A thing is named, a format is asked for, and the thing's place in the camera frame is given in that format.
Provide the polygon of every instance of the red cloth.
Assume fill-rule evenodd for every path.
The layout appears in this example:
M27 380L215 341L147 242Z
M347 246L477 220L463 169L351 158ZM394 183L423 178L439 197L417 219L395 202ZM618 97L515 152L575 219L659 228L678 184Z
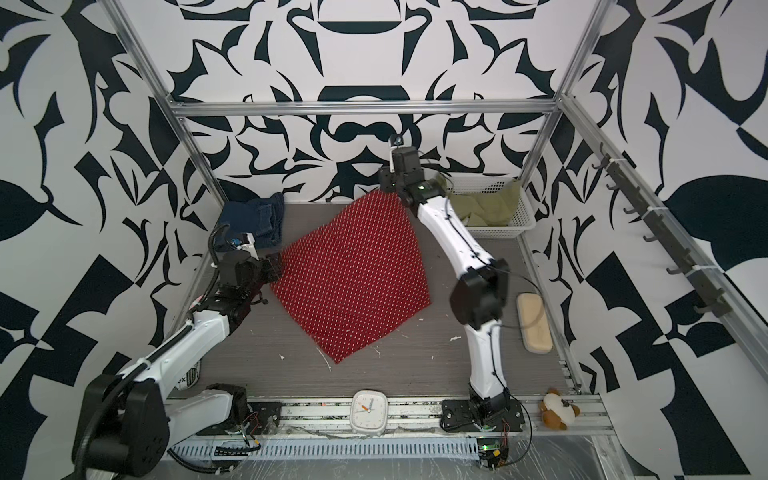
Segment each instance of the red cloth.
M283 277L272 290L336 363L429 305L408 212L379 190L283 251Z

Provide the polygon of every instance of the plush toy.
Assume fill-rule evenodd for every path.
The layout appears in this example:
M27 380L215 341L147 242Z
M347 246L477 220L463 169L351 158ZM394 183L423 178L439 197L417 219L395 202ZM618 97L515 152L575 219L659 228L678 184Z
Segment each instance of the plush toy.
M541 419L544 424L553 430L568 430L568 426L573 425L576 417L581 414L581 410L576 405L563 400L556 389L547 391L547 395L539 402L538 409L541 410Z

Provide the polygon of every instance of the white plastic basket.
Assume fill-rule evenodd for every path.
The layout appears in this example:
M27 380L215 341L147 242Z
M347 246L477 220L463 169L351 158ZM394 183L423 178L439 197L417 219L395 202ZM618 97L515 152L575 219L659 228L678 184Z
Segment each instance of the white plastic basket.
M456 194L492 194L504 188L509 181L513 180L513 177L482 177L478 175L451 177L451 180L453 185L451 185L450 181L448 182L449 192ZM521 190L518 209L509 221L508 227L467 227L467 230L469 230L469 233L474 238L515 238L520 233L530 230L535 226L536 219L534 218L533 208L531 208L531 202L528 201L528 195Z

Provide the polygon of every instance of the green garment in basket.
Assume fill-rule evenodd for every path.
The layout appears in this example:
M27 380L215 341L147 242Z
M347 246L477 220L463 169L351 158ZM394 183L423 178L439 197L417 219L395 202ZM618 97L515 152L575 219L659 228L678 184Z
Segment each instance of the green garment in basket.
M518 209L520 181L513 180L493 194L449 194L449 198L467 227L507 227Z

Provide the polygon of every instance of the clock face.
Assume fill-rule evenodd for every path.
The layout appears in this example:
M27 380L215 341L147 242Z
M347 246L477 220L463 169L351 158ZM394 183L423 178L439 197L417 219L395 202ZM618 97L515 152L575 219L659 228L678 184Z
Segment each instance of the clock face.
M384 431L387 420L388 403L379 392L363 390L355 394L349 421L357 432L378 435Z

